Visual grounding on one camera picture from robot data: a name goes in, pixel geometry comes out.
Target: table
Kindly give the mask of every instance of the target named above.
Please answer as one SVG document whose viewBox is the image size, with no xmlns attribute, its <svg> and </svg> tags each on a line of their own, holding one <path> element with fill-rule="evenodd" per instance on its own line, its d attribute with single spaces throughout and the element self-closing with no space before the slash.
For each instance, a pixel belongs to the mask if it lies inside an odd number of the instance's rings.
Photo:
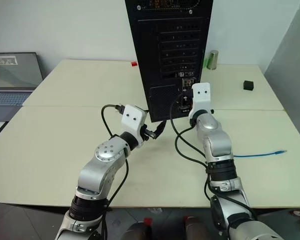
<svg viewBox="0 0 300 240">
<path fill-rule="evenodd" d="M 245 80 L 253 91 L 243 90 Z M 219 65 L 204 69 L 212 107 L 218 110 L 283 110 L 257 65 Z M 101 107 L 137 104 L 147 109 L 139 68 L 125 61 L 63 60 L 23 103 L 24 106 Z"/>
<path fill-rule="evenodd" d="M 235 160 L 251 206 L 300 207 L 300 135 L 288 115 L 265 110 L 218 110 L 214 115 L 231 137 L 234 154 L 288 150 Z M 107 110 L 106 119 L 119 133 L 121 115 Z M 157 125 L 148 124 L 150 129 Z M 182 130 L 189 124 L 179 118 L 175 125 Z M 128 179 L 112 206 L 210 206 L 203 193 L 204 169 L 176 153 L 174 137 L 168 122 L 157 140 L 132 152 Z M 201 146 L 194 131 L 185 138 Z M 0 202 L 69 206 L 81 168 L 106 139 L 99 107 L 22 107 L 0 134 Z M 199 159 L 193 150 L 179 145 L 184 154 Z M 122 167 L 110 195 L 124 174 Z"/>
</svg>

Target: black cube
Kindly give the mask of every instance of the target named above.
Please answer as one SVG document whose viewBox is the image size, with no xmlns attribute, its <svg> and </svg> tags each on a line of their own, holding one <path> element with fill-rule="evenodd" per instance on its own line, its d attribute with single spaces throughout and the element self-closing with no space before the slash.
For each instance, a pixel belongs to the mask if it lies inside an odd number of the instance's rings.
<svg viewBox="0 0 300 240">
<path fill-rule="evenodd" d="M 244 81 L 244 89 L 252 91 L 254 89 L 254 82 Z"/>
</svg>

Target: computer tower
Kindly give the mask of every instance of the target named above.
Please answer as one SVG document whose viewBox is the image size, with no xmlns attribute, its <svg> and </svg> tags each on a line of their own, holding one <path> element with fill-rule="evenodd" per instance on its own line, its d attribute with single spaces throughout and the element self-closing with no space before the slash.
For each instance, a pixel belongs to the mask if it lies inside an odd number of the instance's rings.
<svg viewBox="0 0 300 240">
<path fill-rule="evenodd" d="M 171 103 L 199 83 L 213 0 L 125 0 L 151 121 L 169 119 Z M 180 99 L 172 117 L 188 115 Z"/>
</svg>

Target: black cable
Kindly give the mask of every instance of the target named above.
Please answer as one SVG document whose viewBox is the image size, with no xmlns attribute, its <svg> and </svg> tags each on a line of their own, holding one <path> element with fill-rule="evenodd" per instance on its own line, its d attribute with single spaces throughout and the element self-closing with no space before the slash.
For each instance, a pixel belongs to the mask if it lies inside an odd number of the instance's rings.
<svg viewBox="0 0 300 240">
<path fill-rule="evenodd" d="M 108 124 L 106 123 L 105 118 L 104 118 L 104 110 L 105 110 L 106 108 L 109 108 L 109 107 L 111 107 L 111 108 L 114 107 L 114 108 L 115 108 L 116 105 L 113 105 L 113 104 L 107 104 L 107 105 L 104 105 L 103 108 L 101 109 L 101 117 L 102 117 L 103 123 L 104 123 L 106 129 L 108 130 L 110 136 L 113 137 L 113 134 L 112 134 L 112 132 L 111 132 L 111 130 L 110 130 Z"/>
<path fill-rule="evenodd" d="M 232 226 L 233 223 L 229 223 L 228 225 L 228 239 L 231 240 L 231 236 L 230 236 L 230 227 Z"/>
<path fill-rule="evenodd" d="M 209 179 L 210 179 L 210 174 L 208 173 L 208 176 L 207 176 L 206 181 L 205 181 L 205 184 L 204 184 L 204 194 L 205 194 L 205 196 L 206 196 L 206 198 L 207 198 L 208 200 L 210 200 L 210 197 L 209 197 L 209 195 L 208 195 L 208 193 L 207 193 L 207 191 L 206 191 L 206 188 L 207 188 L 207 186 L 208 186 L 208 181 L 209 181 Z"/>
<path fill-rule="evenodd" d="M 194 128 L 194 127 L 190 127 L 190 128 L 188 128 L 188 129 L 185 129 L 185 130 L 181 131 L 181 132 L 180 132 L 180 135 L 182 135 L 183 133 L 185 133 L 185 132 L 187 132 L 187 131 L 189 131 L 189 130 L 192 130 L 193 128 Z M 179 148 L 178 148 L 178 139 L 179 139 L 179 136 L 176 136 L 175 141 L 174 141 L 174 146 L 175 146 L 175 150 L 177 151 L 177 153 L 178 153 L 179 155 L 181 155 L 182 157 L 184 157 L 185 159 L 190 160 L 190 161 L 195 162 L 195 163 L 198 163 L 198 164 L 202 165 L 203 167 L 207 168 L 206 164 L 204 164 L 203 162 L 201 162 L 201 161 L 199 161 L 199 160 L 195 160 L 195 159 L 190 158 L 190 157 L 188 157 L 188 156 L 185 156 L 183 153 L 181 153 L 180 150 L 179 150 Z M 204 184 L 204 194 L 205 194 L 205 196 L 206 196 L 206 198 L 207 198 L 208 200 L 210 200 L 210 197 L 208 196 L 208 194 L 207 194 L 207 192 L 206 192 L 206 188 L 207 188 L 207 183 L 208 183 L 208 179 L 209 179 L 209 178 L 210 178 L 210 175 L 208 174 L 208 178 L 206 179 L 205 184 Z"/>
<path fill-rule="evenodd" d="M 128 177 L 129 174 L 129 163 L 128 163 L 128 159 L 125 160 L 125 166 L 126 166 L 126 171 L 125 171 L 125 176 L 121 182 L 121 184 L 119 185 L 119 187 L 117 188 L 117 190 L 114 192 L 114 194 L 112 195 L 112 197 L 109 200 L 109 205 L 111 204 L 111 202 L 113 201 L 113 199 L 115 198 L 115 196 L 117 195 L 117 193 L 120 191 L 120 189 L 122 188 L 123 184 L 125 183 L 125 180 Z"/>
<path fill-rule="evenodd" d="M 218 191 L 215 191 L 215 190 L 211 187 L 211 184 L 210 184 L 210 178 L 208 178 L 207 186 L 209 187 L 209 190 L 211 191 L 211 193 L 213 193 L 214 195 L 216 195 L 216 196 L 218 196 L 218 197 L 220 197 L 220 198 L 223 198 L 223 199 L 225 199 L 225 200 L 227 200 L 227 201 L 233 202 L 233 203 L 235 203 L 235 204 L 237 204 L 237 205 L 240 205 L 240 206 L 244 207 L 245 209 L 247 209 L 248 211 L 250 211 L 251 214 L 252 214 L 252 216 L 253 216 L 253 218 L 254 218 L 254 220 L 257 221 L 258 216 L 257 216 L 256 213 L 254 212 L 254 210 L 251 209 L 249 206 L 247 206 L 246 204 L 241 203 L 240 201 L 237 201 L 237 200 L 235 200 L 235 199 L 233 199 L 233 198 L 229 198 L 228 196 L 226 196 L 226 195 L 224 195 L 224 194 L 222 194 L 222 193 L 220 193 L 220 192 L 218 192 Z"/>
<path fill-rule="evenodd" d="M 183 93 L 179 94 L 177 96 L 177 98 L 172 102 L 171 106 L 170 106 L 170 121 L 171 121 L 171 125 L 172 125 L 172 128 L 174 130 L 174 132 L 176 133 L 176 135 L 183 141 L 185 142 L 186 145 L 190 146 L 191 148 L 193 148 L 195 151 L 197 151 L 199 154 L 201 154 L 203 157 L 205 157 L 205 154 L 200 151 L 199 149 L 197 149 L 196 147 L 194 147 L 192 144 L 190 144 L 188 141 L 186 141 L 180 134 L 179 132 L 176 130 L 175 126 L 174 126 L 174 123 L 173 123 L 173 119 L 172 119 L 172 111 L 173 111 L 173 106 L 174 104 L 176 103 L 176 101 L 181 97 L 183 96 Z"/>
<path fill-rule="evenodd" d="M 188 132 L 189 130 L 192 130 L 192 129 L 193 129 L 193 127 L 190 127 L 190 128 L 188 128 L 188 129 L 183 130 L 182 132 L 180 132 L 180 136 L 181 136 L 183 133 Z M 179 138 L 180 138 L 179 136 L 176 136 L 175 141 L 174 141 L 174 147 L 175 147 L 175 150 L 177 151 L 177 153 L 178 153 L 179 155 L 181 155 L 182 157 L 184 157 L 185 159 L 190 160 L 190 161 L 195 162 L 195 163 L 198 163 L 198 164 L 202 165 L 203 167 L 207 168 L 206 164 L 204 164 L 203 162 L 201 162 L 201 161 L 199 161 L 199 160 L 195 160 L 195 159 L 190 158 L 190 157 L 188 157 L 188 156 L 185 156 L 183 153 L 180 152 L 180 150 L 179 150 L 179 148 L 178 148 L 178 139 L 179 139 Z"/>
<path fill-rule="evenodd" d="M 124 106 L 107 104 L 107 105 L 103 106 L 103 108 L 101 109 L 101 117 L 102 117 L 103 123 L 104 123 L 107 131 L 109 132 L 110 136 L 113 137 L 113 134 L 112 134 L 112 132 L 111 132 L 108 124 L 106 123 L 106 120 L 105 120 L 105 117 L 104 117 L 104 110 L 106 108 L 109 108 L 109 107 L 115 108 L 118 111 L 121 111 L 121 110 L 123 111 L 124 110 Z M 101 239 L 102 240 L 107 240 L 108 239 L 108 229 L 107 229 L 107 225 L 106 225 L 106 212 L 108 211 L 111 202 L 113 201 L 113 199 L 115 198 L 115 196 L 118 194 L 118 192 L 120 191 L 120 189 L 124 185 L 124 183 L 125 183 L 125 181 L 126 181 L 126 179 L 128 177 L 128 174 L 129 174 L 128 159 L 125 159 L 125 165 L 126 165 L 125 176 L 124 176 L 121 184 L 119 185 L 119 187 L 116 189 L 116 191 L 114 192 L 114 194 L 110 198 L 109 203 L 108 203 L 106 209 L 104 210 L 104 213 L 102 214 L 102 225 L 101 225 Z"/>
</svg>

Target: laptop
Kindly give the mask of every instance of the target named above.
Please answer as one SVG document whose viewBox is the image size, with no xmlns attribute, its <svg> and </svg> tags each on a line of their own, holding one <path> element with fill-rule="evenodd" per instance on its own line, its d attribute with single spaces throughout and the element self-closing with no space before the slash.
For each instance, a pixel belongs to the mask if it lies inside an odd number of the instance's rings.
<svg viewBox="0 0 300 240">
<path fill-rule="evenodd" d="M 42 81 L 35 52 L 0 53 L 0 122 L 9 121 Z"/>
</svg>

